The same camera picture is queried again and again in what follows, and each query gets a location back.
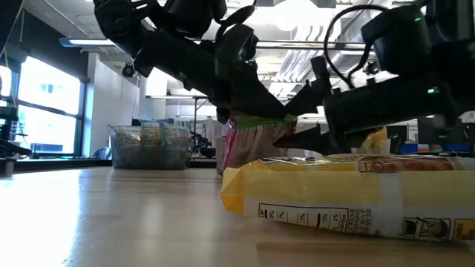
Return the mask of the grey block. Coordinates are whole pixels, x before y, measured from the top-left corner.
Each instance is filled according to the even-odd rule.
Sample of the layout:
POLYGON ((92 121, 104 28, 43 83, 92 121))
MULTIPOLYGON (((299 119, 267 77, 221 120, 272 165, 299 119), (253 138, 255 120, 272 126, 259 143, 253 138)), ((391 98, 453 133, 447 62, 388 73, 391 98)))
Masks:
POLYGON ((15 159, 0 159, 0 177, 11 177, 15 163, 15 159))

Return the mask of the blue-edged Maruchan ramen packet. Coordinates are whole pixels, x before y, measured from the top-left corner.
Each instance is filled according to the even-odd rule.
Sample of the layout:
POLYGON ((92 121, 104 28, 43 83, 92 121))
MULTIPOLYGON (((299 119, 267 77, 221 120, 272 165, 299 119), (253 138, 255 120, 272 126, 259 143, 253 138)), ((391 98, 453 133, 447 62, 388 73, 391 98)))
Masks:
POLYGON ((140 146, 144 162, 150 167, 155 167, 161 147, 160 123, 141 121, 140 146))
POLYGON ((111 160, 114 168, 141 168, 140 126, 111 126, 111 160))
POLYGON ((192 149, 190 132, 170 123, 162 123, 160 130, 160 167, 169 170, 187 169, 192 149))

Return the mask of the blue chair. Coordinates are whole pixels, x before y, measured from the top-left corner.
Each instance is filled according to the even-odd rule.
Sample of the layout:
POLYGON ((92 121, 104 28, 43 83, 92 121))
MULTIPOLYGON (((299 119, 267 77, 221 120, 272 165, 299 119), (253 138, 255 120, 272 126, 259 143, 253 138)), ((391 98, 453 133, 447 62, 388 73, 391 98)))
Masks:
POLYGON ((94 151, 91 155, 94 159, 108 160, 111 157, 111 149, 103 147, 94 151))

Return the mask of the black stand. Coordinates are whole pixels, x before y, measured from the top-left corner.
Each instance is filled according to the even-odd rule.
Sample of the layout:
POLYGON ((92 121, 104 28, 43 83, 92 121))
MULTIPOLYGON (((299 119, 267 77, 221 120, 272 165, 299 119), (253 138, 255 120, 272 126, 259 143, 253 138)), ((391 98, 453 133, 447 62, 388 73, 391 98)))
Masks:
POLYGON ((19 120, 18 109, 14 107, 0 106, 0 120, 2 119, 4 120, 4 123, 0 123, 0 158, 13 156, 14 154, 24 156, 31 155, 31 150, 10 143, 10 130, 12 124, 19 120))

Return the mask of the yellow Maruchan ramen packet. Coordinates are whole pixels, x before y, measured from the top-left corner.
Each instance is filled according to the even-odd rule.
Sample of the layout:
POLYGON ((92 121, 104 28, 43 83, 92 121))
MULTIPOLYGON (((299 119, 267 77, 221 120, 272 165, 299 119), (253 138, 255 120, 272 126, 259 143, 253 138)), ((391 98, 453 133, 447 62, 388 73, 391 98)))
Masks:
POLYGON ((363 141, 361 147, 366 151, 379 151, 387 141, 387 129, 382 128, 379 131, 371 133, 363 141))
POLYGON ((475 159, 336 154, 227 168, 232 213, 349 234, 475 241, 475 159))

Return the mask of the ceiling light strip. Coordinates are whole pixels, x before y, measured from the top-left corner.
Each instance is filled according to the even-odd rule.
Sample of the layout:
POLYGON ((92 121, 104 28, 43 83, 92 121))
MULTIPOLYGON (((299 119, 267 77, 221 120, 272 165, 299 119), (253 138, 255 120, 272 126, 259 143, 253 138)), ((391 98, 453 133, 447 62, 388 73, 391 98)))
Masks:
POLYGON ((60 45, 63 47, 110 47, 115 44, 108 39, 69 39, 60 38, 60 45))

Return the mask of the large bright window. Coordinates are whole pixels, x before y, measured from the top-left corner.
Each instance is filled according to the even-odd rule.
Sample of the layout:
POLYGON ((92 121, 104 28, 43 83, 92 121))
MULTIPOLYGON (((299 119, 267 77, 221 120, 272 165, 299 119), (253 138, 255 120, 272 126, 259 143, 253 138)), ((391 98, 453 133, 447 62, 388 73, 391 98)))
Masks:
POLYGON ((18 109, 10 140, 43 156, 77 156, 84 104, 82 81, 28 56, 0 63, 0 106, 18 109))

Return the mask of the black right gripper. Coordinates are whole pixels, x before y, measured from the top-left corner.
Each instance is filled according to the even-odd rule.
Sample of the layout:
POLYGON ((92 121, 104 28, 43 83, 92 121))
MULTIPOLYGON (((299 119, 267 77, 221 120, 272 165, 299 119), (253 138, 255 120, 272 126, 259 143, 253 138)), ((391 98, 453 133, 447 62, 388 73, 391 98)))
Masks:
POLYGON ((452 120, 451 87, 436 75, 396 77, 360 88, 334 93, 331 84, 306 82, 285 104, 293 116, 324 111, 330 128, 322 133, 320 125, 282 136, 273 145, 314 151, 322 155, 349 153, 367 135, 385 125, 422 116, 441 114, 452 120))

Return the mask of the white draped cloth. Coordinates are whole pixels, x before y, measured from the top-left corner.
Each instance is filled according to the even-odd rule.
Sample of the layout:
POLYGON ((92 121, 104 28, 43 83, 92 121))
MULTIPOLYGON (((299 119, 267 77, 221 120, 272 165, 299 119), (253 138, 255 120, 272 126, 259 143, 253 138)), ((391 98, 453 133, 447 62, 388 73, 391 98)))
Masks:
POLYGON ((222 124, 211 118, 200 121, 200 135, 211 143, 212 148, 216 146, 216 138, 225 136, 228 129, 228 123, 222 124))

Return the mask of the grey translucent plastic bin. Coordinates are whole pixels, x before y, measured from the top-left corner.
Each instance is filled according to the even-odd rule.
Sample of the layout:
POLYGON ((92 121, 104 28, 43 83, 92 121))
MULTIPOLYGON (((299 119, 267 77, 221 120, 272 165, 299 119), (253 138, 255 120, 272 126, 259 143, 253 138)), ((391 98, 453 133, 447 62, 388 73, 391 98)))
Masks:
POLYGON ((111 127, 114 168, 184 170, 189 167, 192 139, 185 128, 163 122, 111 127))

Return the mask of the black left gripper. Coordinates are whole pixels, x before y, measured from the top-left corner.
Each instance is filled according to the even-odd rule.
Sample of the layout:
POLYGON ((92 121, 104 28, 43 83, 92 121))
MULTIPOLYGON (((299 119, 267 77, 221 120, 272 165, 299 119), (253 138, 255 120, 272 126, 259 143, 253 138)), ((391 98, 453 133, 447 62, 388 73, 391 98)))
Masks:
POLYGON ((254 30, 239 24, 225 33, 213 55, 214 78, 207 96, 216 108, 217 121, 226 124, 232 111, 270 119, 283 119, 288 110, 259 81, 246 59, 254 30))

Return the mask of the green-edged Maruchan ramen packet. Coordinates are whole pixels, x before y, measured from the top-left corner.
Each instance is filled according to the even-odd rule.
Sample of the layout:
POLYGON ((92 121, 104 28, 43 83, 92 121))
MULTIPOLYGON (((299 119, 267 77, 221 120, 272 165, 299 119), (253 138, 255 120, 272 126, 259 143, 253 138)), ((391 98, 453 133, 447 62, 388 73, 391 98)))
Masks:
POLYGON ((281 137, 293 135, 296 124, 295 116, 284 119, 232 116, 225 137, 224 165, 239 168, 258 159, 287 156, 288 149, 277 148, 274 143, 281 137))

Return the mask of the black computer monitor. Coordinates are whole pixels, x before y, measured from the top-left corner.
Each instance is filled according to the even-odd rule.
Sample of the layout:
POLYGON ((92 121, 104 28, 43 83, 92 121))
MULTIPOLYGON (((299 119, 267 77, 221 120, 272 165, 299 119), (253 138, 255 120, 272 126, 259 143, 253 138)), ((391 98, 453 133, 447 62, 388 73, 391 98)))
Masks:
POLYGON ((443 150, 443 145, 469 144, 466 138, 465 126, 459 120, 454 128, 443 130, 436 126, 434 118, 422 118, 417 120, 418 143, 423 145, 438 145, 443 150))

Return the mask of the black chair frame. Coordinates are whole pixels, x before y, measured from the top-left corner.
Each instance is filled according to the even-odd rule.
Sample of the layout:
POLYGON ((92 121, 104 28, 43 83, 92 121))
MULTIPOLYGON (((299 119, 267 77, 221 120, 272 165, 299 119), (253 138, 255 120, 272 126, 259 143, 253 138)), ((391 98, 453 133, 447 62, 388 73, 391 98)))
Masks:
POLYGON ((193 152, 208 159, 216 156, 216 149, 212 147, 212 143, 207 138, 195 132, 191 133, 191 137, 194 142, 193 152))

